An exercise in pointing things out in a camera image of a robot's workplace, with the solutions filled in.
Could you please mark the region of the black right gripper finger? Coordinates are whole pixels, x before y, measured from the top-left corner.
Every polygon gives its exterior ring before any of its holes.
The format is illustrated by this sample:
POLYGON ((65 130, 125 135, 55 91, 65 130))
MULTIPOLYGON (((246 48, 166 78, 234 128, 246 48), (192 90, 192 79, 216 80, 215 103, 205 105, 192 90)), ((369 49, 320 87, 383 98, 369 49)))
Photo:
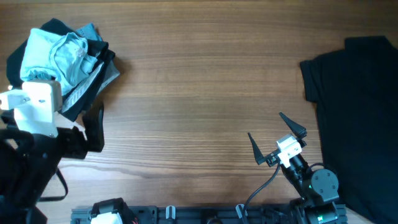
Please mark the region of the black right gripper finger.
POLYGON ((293 132, 296 138, 302 139, 307 136, 307 130, 302 125, 292 121, 283 112, 279 112, 279 116, 286 123, 289 129, 293 132))
POLYGON ((255 140, 251 136, 251 133, 248 133, 248 137, 249 137, 249 140, 250 140, 251 145, 252 145, 252 151, 253 151, 253 154, 254 154, 255 162, 258 165, 261 165, 265 161, 265 158, 264 158, 261 150, 259 149, 258 145, 256 144, 255 140))

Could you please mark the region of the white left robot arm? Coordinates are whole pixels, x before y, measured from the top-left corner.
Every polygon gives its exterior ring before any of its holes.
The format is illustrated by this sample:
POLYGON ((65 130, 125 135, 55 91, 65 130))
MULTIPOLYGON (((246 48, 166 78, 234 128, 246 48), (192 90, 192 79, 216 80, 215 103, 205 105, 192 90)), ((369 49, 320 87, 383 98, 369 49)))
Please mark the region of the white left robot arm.
POLYGON ((58 135, 53 138, 21 131, 13 110, 2 113, 7 127, 1 130, 1 223, 47 222, 36 205, 65 198, 42 196, 54 175, 66 186, 58 163, 63 158, 84 159, 88 152, 103 150, 103 116, 104 104, 99 103, 83 115, 84 131, 57 128, 58 135))

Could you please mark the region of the light blue t-shirt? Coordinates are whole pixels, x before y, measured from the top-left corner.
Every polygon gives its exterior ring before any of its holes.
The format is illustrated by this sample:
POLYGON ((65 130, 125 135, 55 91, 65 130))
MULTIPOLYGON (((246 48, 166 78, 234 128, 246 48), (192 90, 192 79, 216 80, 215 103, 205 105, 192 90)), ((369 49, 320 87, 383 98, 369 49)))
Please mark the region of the light blue t-shirt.
POLYGON ((52 80, 60 83, 67 95, 89 77, 98 59, 88 54, 88 41, 74 32, 58 35, 31 29, 21 63, 20 78, 52 80))

